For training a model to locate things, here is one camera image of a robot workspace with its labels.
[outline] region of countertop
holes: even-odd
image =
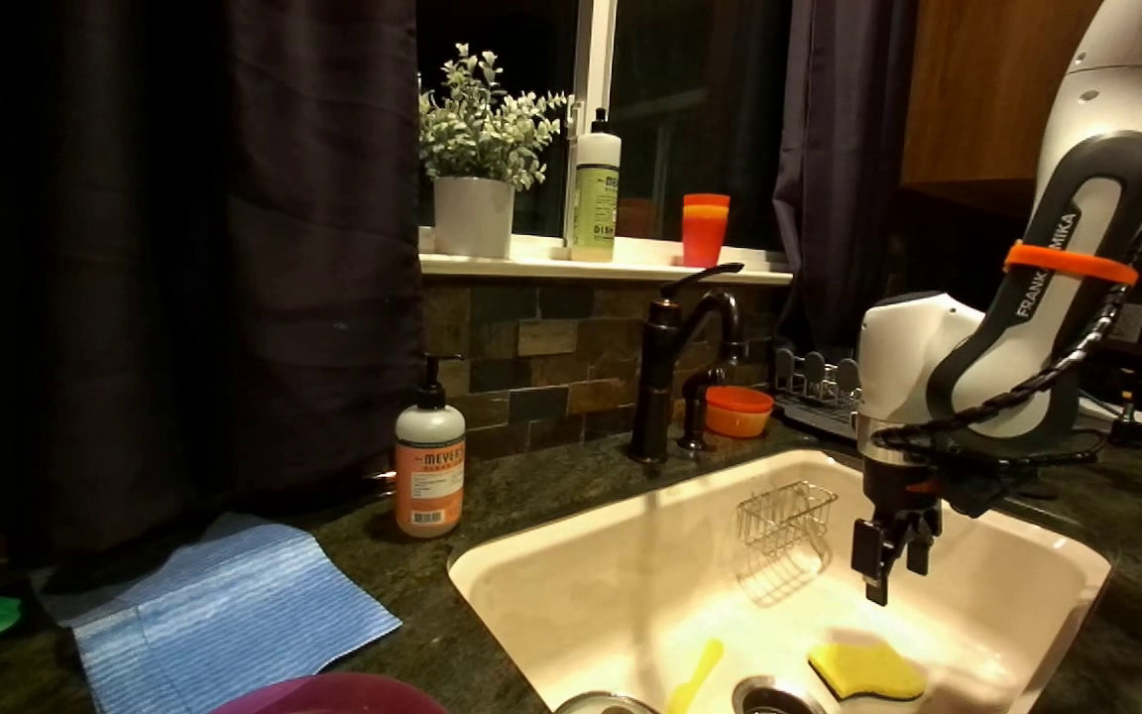
[[[467,516],[439,540],[402,540],[386,496],[303,516],[299,523],[322,540],[333,562],[406,623],[337,667],[397,676],[435,696],[447,712],[541,714],[549,708],[454,590],[447,562],[471,542],[780,448],[821,448],[857,466],[848,446],[793,426],[772,426],[764,442],[711,452],[697,466],[672,459],[652,474],[622,455],[622,437],[602,437],[471,466]],[[1103,603],[1091,612],[1041,712],[1142,712],[1142,448],[1103,448],[1091,467],[1046,467],[1002,513],[1066,530],[1116,562]],[[69,636],[37,612],[0,639],[0,712],[93,712]]]

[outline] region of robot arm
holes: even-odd
[[[1066,459],[1070,366],[1103,337],[1142,250],[1142,0],[1107,0],[1058,82],[1041,196],[988,312],[951,296],[867,308],[862,455],[871,519],[853,530],[867,601],[907,556],[927,573],[939,500],[985,513],[1017,466]]]

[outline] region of pump dispenser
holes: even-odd
[[[397,528],[446,537],[463,513],[463,415],[446,402],[439,361],[426,361],[413,406],[397,415]]]
[[[586,135],[573,148],[573,222],[566,254],[573,263],[612,263],[616,259],[616,201],[620,201],[620,135],[608,128],[608,113],[594,113]]]

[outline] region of yellow sponge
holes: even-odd
[[[821,643],[811,651],[811,667],[842,701],[845,698],[911,701],[924,698],[927,685],[924,672],[899,657],[881,639]]]

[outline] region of sink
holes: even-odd
[[[848,566],[862,474],[776,452],[463,550],[447,581],[554,712],[616,692],[663,712],[711,643],[690,712],[768,677],[812,712],[1030,712],[1111,562],[988,513],[944,513],[932,573],[891,566],[889,606]],[[915,701],[836,701],[805,656],[878,639],[924,667]]]

